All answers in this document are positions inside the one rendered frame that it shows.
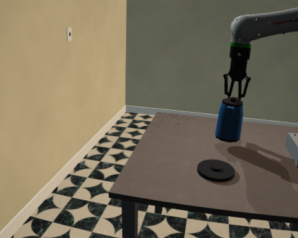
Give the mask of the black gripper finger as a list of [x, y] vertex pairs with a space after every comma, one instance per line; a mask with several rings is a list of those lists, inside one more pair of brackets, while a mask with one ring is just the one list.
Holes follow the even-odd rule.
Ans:
[[242, 82], [241, 82], [241, 75], [238, 76], [238, 100], [241, 100], [242, 97], [245, 97], [247, 86], [249, 84], [249, 81], [251, 80], [251, 77], [248, 75], [246, 76], [246, 84], [244, 88], [244, 92], [242, 94]]
[[230, 86], [229, 92], [228, 92], [228, 77], [229, 77], [229, 74], [226, 73], [223, 76], [224, 76], [224, 93], [225, 93], [225, 95], [228, 96], [228, 99], [230, 99], [231, 98], [231, 93], [232, 93], [232, 90], [233, 90], [233, 85], [234, 85], [234, 82], [235, 82], [236, 74], [233, 74], [233, 78], [232, 78], [232, 81], [231, 81], [231, 86]]

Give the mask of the black round disc with center stud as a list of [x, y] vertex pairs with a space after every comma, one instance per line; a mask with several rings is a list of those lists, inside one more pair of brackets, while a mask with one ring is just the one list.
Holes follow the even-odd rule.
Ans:
[[208, 159], [201, 161], [197, 166], [198, 174], [213, 182], [227, 182], [235, 175], [235, 169], [227, 162]]

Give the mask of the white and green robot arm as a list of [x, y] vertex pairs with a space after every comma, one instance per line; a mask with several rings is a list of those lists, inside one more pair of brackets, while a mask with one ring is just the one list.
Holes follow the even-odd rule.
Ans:
[[253, 40], [294, 31], [298, 31], [298, 8], [238, 16], [231, 23], [229, 57], [249, 60]]

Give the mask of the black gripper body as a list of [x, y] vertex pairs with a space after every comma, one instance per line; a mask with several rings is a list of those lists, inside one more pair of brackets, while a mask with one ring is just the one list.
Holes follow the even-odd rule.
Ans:
[[[247, 60], [238, 60], [231, 58], [231, 66], [229, 76], [232, 79], [233, 74], [236, 74], [235, 81], [238, 81], [238, 76], [241, 75], [241, 81], [246, 77]], [[237, 71], [235, 71], [237, 70]]]

